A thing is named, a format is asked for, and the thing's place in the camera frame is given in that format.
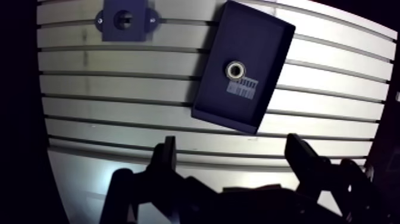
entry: mounting hole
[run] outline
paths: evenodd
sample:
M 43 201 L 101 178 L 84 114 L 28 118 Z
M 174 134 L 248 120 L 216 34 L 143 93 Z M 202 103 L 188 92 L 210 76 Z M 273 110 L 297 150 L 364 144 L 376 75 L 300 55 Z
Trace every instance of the mounting hole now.
M 245 65 L 239 61 L 232 61 L 226 66 L 225 74 L 229 79 L 241 79 L 246 74 Z
M 132 13 L 121 10 L 114 16 L 114 25 L 118 30 L 126 30 L 130 27 L 132 21 Z

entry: barcode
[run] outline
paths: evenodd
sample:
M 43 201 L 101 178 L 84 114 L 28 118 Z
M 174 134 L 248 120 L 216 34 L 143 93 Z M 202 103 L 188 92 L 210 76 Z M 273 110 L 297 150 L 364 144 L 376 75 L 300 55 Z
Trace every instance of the barcode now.
M 226 91 L 240 97 L 253 99 L 257 84 L 258 81 L 244 77 L 238 81 L 231 80 Z

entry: metal ring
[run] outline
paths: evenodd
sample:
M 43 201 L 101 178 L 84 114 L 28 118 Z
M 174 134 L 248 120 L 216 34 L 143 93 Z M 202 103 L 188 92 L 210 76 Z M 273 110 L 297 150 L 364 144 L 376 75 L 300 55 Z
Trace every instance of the metal ring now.
M 240 61 L 232 61 L 226 66 L 225 74 L 229 79 L 239 80 L 246 75 L 246 67 Z

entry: black bracket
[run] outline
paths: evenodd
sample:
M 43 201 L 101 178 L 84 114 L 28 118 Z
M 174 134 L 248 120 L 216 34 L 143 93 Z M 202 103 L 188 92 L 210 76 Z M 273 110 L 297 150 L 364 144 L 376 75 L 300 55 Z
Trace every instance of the black bracket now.
M 95 19 L 103 41 L 143 42 L 159 23 L 158 13 L 148 8 L 147 0 L 104 0 Z

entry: white label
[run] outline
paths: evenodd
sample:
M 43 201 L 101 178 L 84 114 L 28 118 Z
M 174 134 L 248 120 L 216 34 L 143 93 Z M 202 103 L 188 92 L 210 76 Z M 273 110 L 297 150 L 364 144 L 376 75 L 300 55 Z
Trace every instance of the white label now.
M 247 99 L 253 99 L 258 81 L 243 77 L 239 80 L 231 80 L 226 92 L 238 95 Z

